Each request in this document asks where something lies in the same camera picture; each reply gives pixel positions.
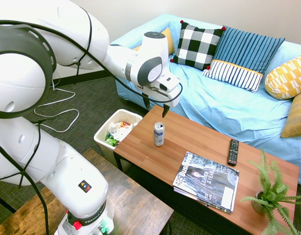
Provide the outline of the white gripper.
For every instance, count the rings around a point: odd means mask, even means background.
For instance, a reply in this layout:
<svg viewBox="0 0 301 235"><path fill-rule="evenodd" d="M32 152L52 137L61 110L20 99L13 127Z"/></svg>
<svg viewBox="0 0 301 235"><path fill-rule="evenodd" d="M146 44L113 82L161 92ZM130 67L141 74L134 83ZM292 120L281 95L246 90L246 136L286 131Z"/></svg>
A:
<svg viewBox="0 0 301 235"><path fill-rule="evenodd" d="M149 96L157 102L163 101L162 118L166 116L170 107L176 107L179 103L180 80L171 72L159 76L149 85L140 86L140 91L143 92L142 98L146 109L150 108Z"/></svg>

